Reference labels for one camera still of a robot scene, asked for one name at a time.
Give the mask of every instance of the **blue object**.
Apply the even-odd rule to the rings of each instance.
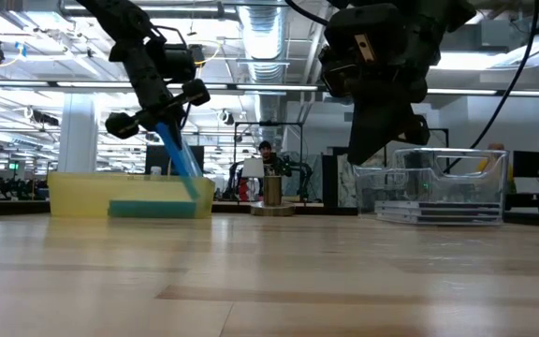
[[[196,215],[194,201],[112,200],[108,208],[111,217],[192,219]]]
[[[22,56],[26,57],[26,48],[20,42],[16,42],[14,48],[20,49],[22,51]]]
[[[197,189],[195,188],[195,185],[193,184],[193,181],[190,179],[191,174],[189,174],[188,168],[186,166],[184,160],[185,158],[182,154],[183,151],[181,151],[178,146],[176,146],[176,143],[174,143],[173,138],[169,134],[168,126],[163,123],[158,123],[155,126],[155,130],[157,130],[159,138],[161,138],[161,140],[164,142],[166,151],[168,151],[168,155],[174,163],[174,167],[176,168],[178,174],[182,179],[182,183],[184,184],[186,192],[188,192],[188,195],[191,197],[192,200],[198,199],[199,194]]]

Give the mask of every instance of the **pillar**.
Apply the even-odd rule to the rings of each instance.
[[[95,172],[98,123],[94,95],[65,94],[58,171]]]
[[[281,152],[300,152],[300,128],[294,125],[284,127]]]
[[[16,168],[16,180],[26,179],[26,162],[23,160],[18,161],[18,168]]]

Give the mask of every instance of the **man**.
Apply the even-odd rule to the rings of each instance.
[[[285,175],[286,177],[292,176],[290,168],[284,164],[284,161],[271,150],[271,144],[264,140],[259,144],[259,153],[263,159],[263,167],[265,175]]]

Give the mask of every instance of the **red object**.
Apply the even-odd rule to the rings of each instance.
[[[240,179],[240,183],[239,183],[240,201],[249,201],[249,196],[247,196],[248,191],[249,191],[249,187],[247,186],[247,181],[244,179]]]

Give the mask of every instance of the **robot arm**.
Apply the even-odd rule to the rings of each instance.
[[[168,45],[140,7],[128,0],[77,0],[91,12],[103,30],[116,42],[109,55],[110,62],[124,65],[142,110],[134,116],[112,113],[106,121],[108,131],[121,139],[138,133],[141,125],[154,131],[158,123],[168,126],[170,135],[182,148],[180,129],[186,112],[184,103],[200,105],[209,101],[209,93],[201,80],[194,80],[196,67],[186,43]],[[174,97],[166,87],[169,82],[187,82],[184,94]]]
[[[333,96],[355,103],[349,162],[362,164],[391,140],[427,144],[428,125],[411,103],[428,92],[426,75],[440,60],[444,33],[475,16],[473,6],[467,0],[328,1],[340,11],[324,32],[329,46],[319,55],[321,78]]]

